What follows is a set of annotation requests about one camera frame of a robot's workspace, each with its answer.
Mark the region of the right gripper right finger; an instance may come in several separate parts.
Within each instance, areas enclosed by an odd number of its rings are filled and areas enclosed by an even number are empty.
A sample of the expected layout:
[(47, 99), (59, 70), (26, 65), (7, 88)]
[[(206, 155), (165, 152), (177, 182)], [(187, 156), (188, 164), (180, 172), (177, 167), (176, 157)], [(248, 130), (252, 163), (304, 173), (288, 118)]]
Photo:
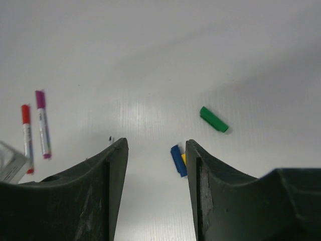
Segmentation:
[(320, 240), (320, 169), (255, 178), (186, 142), (197, 240)]

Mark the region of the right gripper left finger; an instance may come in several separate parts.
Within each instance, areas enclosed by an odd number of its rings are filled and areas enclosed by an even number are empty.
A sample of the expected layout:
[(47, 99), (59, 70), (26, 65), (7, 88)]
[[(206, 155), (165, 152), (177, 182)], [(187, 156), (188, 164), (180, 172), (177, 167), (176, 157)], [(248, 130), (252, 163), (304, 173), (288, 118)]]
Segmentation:
[(1, 183), (1, 240), (113, 240), (127, 161), (121, 138), (41, 182)]

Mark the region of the red marker pen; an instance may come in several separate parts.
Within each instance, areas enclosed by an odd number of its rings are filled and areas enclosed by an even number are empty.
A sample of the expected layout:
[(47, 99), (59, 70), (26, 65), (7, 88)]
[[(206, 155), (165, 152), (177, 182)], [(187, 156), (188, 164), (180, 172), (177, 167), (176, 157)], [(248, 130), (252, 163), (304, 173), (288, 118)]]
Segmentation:
[(23, 136), (24, 136), (24, 153), (30, 160), (30, 167), (27, 174), (34, 174), (34, 160), (33, 160), (33, 143), (32, 143), (32, 131), (31, 131), (31, 118), (30, 118), (30, 106), (23, 104), (21, 106), (22, 124), (23, 124)]

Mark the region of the purple marker pen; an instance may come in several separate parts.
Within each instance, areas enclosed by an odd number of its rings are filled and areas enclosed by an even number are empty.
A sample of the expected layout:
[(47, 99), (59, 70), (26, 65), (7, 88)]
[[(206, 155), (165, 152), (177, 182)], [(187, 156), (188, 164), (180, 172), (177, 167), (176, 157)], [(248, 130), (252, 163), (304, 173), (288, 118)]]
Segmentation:
[(39, 118), (39, 132), (41, 141), (41, 150), (44, 159), (51, 159), (51, 144), (46, 115), (45, 93), (42, 90), (35, 91), (37, 112)]

